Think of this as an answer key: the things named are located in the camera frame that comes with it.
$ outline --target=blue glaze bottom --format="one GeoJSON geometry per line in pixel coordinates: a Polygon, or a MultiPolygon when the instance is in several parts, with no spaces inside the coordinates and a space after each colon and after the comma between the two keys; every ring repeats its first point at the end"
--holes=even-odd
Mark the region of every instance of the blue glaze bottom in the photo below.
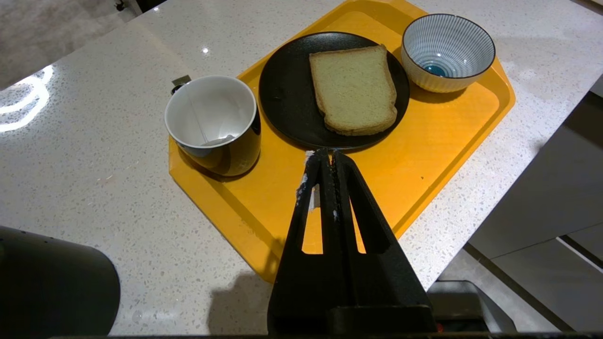
{"type": "Polygon", "coordinates": [[[446,76],[446,72],[444,72],[444,69],[442,69],[439,66],[436,65],[425,65],[423,67],[423,69],[425,71],[428,71],[431,74],[437,75],[439,77],[445,77],[446,76]]]}

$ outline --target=countertop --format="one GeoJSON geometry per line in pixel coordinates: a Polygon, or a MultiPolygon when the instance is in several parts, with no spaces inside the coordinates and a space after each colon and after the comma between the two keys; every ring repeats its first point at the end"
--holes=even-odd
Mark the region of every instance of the countertop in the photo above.
{"type": "MultiPolygon", "coordinates": [[[[569,0],[411,2],[484,27],[517,97],[400,239],[428,288],[603,72],[603,16],[569,0]]],[[[6,89],[0,224],[104,252],[121,278],[113,335],[265,332],[271,287],[169,176],[163,110],[171,80],[236,76],[338,3],[171,0],[6,89]]]]}

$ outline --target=white bowl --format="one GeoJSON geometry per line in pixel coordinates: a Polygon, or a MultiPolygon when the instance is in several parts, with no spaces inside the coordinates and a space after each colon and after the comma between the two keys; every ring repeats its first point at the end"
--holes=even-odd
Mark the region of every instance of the white bowl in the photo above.
{"type": "Polygon", "coordinates": [[[496,56],[492,38],[464,17],[430,14],[411,22],[402,36],[402,66],[431,92],[461,90],[477,81],[496,56]]]}

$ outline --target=tray rim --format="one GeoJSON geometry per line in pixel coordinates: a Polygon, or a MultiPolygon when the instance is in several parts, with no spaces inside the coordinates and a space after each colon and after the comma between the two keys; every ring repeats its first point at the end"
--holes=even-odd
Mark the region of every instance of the tray rim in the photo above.
{"type": "MultiPolygon", "coordinates": [[[[281,46],[297,39],[301,36],[308,35],[308,31],[312,30],[317,25],[329,17],[332,13],[339,11],[341,8],[346,7],[354,2],[378,2],[383,4],[389,4],[398,11],[402,11],[410,17],[417,18],[419,16],[427,15],[427,12],[421,10],[413,4],[406,2],[405,0],[346,0],[341,4],[337,5],[331,11],[328,11],[322,17],[314,21],[312,24],[284,41],[281,45],[274,48],[270,53],[258,60],[253,65],[249,66],[245,71],[240,73],[237,78],[245,82],[245,78],[248,77],[252,72],[256,72],[256,68],[259,66],[263,67],[262,64],[266,63],[272,54],[277,51],[281,46]]],[[[456,174],[466,160],[473,154],[473,152],[482,144],[485,138],[496,128],[498,123],[507,115],[507,113],[513,108],[516,102],[515,92],[513,87],[502,69],[502,65],[498,59],[495,58],[491,70],[502,80],[508,89],[508,103],[504,106],[500,112],[492,116],[485,124],[484,128],[461,150],[460,154],[451,161],[449,166],[434,180],[434,185],[431,189],[428,189],[410,208],[409,213],[405,215],[396,225],[392,227],[392,230],[396,238],[400,238],[402,234],[410,227],[412,222],[418,218],[423,210],[430,204],[435,196],[444,188],[448,181],[456,174]]],[[[176,166],[176,161],[182,161],[180,159],[178,146],[171,137],[169,140],[169,173],[179,187],[189,196],[199,210],[212,222],[216,229],[222,234],[223,237],[229,242],[229,244],[241,255],[243,260],[265,281],[274,282],[276,276],[276,270],[280,261],[280,254],[282,253],[282,242],[277,240],[273,241],[273,245],[269,246],[265,241],[261,240],[261,235],[256,234],[256,229],[251,227],[245,221],[242,220],[240,214],[224,199],[224,197],[216,190],[216,184],[222,186],[219,182],[207,177],[203,174],[202,180],[197,185],[187,186],[182,185],[178,178],[186,177],[187,171],[196,171],[188,166],[176,166]],[[221,224],[228,224],[229,227],[222,227],[221,224]],[[249,248],[248,241],[244,240],[240,232],[246,234],[252,233],[257,238],[256,246],[251,250],[249,248]],[[280,250],[278,253],[273,251],[274,247],[278,247],[280,250]]]]}

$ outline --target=mug handle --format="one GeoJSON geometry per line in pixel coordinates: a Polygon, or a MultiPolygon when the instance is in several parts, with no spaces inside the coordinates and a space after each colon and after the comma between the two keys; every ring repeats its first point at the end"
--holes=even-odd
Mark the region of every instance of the mug handle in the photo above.
{"type": "Polygon", "coordinates": [[[188,82],[191,81],[191,77],[188,75],[185,75],[184,77],[180,77],[176,80],[172,81],[172,84],[174,84],[174,88],[172,88],[172,95],[174,95],[174,93],[176,93],[177,90],[179,90],[182,86],[186,85],[188,82]]]}

